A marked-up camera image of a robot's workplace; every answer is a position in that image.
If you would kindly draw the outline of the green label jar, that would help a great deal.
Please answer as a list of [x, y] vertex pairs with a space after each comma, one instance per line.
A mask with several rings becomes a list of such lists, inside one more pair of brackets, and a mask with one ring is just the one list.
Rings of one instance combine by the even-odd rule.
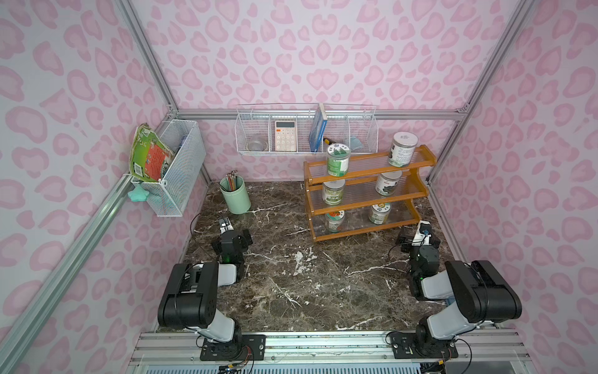
[[348, 173], [351, 149], [342, 143], [333, 143], [328, 146], [327, 172], [333, 177], [343, 177]]
[[322, 184], [322, 200], [329, 206], [340, 205], [344, 197], [344, 179], [324, 182]]

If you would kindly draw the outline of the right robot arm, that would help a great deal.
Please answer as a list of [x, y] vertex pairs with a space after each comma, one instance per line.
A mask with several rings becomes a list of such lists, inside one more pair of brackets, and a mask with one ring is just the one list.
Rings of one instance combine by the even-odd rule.
[[459, 335], [485, 322], [518, 319], [523, 305], [509, 283], [487, 260], [445, 262], [440, 271], [440, 241], [428, 229], [414, 238], [400, 236], [396, 246], [409, 255], [407, 279], [418, 301], [445, 301], [439, 313], [423, 318], [413, 334], [413, 346], [423, 355], [447, 352]]

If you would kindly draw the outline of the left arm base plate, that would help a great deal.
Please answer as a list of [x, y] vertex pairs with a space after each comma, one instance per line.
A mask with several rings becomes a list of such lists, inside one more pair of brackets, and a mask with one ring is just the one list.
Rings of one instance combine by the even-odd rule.
[[234, 338], [227, 343], [205, 341], [201, 346], [202, 362], [224, 362], [245, 360], [263, 361], [266, 349], [266, 335], [243, 334], [240, 339]]

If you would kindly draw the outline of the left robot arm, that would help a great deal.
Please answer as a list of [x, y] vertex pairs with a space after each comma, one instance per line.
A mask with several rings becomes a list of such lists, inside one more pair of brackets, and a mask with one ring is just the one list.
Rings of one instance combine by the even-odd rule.
[[241, 344], [238, 323], [217, 308], [220, 288], [244, 277], [244, 253], [253, 240], [248, 229], [229, 230], [212, 242], [219, 259], [173, 266], [157, 310], [160, 327], [194, 330], [217, 344]]

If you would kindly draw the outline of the white label jar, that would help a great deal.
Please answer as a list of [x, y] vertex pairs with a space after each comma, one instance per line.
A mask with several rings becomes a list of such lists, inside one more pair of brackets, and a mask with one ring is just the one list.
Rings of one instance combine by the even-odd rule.
[[409, 165], [418, 141], [418, 137], [412, 132], [396, 132], [392, 137], [392, 146], [388, 157], [389, 164], [397, 168]]
[[382, 196], [391, 196], [402, 178], [402, 171], [389, 171], [378, 175], [375, 190]]

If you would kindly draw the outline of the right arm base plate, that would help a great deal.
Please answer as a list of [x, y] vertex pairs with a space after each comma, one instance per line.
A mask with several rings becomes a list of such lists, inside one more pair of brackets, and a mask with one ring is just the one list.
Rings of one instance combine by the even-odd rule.
[[455, 344], [450, 340], [438, 340], [426, 333], [403, 333], [391, 331], [387, 333], [385, 342], [388, 344], [395, 359], [443, 359], [458, 358], [459, 353]]

